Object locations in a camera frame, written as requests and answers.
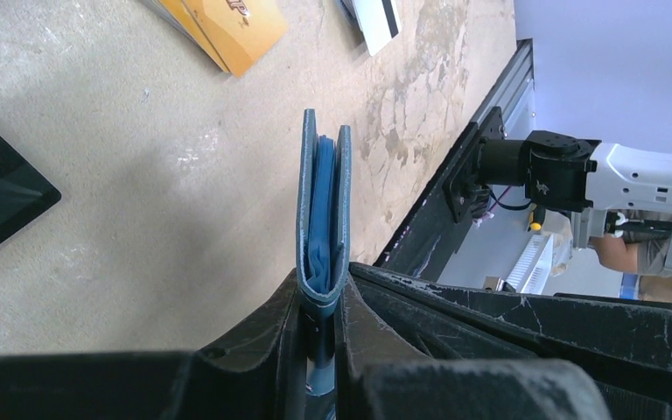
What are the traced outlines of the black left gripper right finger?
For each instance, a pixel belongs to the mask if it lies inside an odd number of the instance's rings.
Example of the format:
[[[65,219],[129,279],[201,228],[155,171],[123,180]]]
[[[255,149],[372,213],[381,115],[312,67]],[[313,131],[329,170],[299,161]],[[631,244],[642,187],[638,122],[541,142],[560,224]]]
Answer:
[[[367,307],[433,359],[570,361],[616,419],[672,419],[672,304],[429,283],[354,262]]]

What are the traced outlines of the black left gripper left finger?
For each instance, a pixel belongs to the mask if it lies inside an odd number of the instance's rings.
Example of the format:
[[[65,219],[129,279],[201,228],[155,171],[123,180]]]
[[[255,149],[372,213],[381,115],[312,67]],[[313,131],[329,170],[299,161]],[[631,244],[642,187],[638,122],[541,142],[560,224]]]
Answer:
[[[289,274],[199,350],[0,356],[0,419],[300,419],[299,321]]]

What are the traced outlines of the blue leather card holder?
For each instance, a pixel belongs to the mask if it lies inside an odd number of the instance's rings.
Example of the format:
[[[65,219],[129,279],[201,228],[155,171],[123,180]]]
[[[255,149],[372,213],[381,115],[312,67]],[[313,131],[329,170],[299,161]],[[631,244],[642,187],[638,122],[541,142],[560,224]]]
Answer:
[[[352,184],[351,129],[321,135],[304,111],[296,214],[296,274],[306,351],[305,416],[336,417],[334,314],[347,283]]]

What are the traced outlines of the orange credit card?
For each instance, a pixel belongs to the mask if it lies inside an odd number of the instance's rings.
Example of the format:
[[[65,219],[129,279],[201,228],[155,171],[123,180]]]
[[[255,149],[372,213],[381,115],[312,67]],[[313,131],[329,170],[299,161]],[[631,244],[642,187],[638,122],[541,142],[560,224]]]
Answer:
[[[242,77],[286,33],[274,1],[150,0],[143,3],[190,39],[218,68]]]

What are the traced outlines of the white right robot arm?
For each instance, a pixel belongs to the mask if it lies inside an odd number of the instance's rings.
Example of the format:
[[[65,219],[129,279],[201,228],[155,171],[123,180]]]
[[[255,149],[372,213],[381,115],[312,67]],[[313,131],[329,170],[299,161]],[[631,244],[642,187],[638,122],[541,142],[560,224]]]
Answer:
[[[304,112],[296,224],[296,264],[304,279],[335,280],[349,248],[351,131],[317,132]],[[501,109],[467,126],[378,264],[416,275],[428,246],[497,203],[495,186],[520,187],[531,227],[546,211],[570,216],[573,243],[625,232],[667,235],[672,271],[672,154],[532,131],[506,138]],[[0,136],[0,243],[60,200],[60,192]]]

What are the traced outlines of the aluminium side rail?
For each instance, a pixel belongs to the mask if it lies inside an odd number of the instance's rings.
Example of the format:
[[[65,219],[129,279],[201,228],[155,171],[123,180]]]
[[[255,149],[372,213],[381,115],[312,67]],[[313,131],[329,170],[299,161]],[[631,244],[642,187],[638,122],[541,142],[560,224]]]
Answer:
[[[522,140],[536,127],[534,42],[525,38],[471,117],[481,123],[491,108],[500,107],[507,138]]]

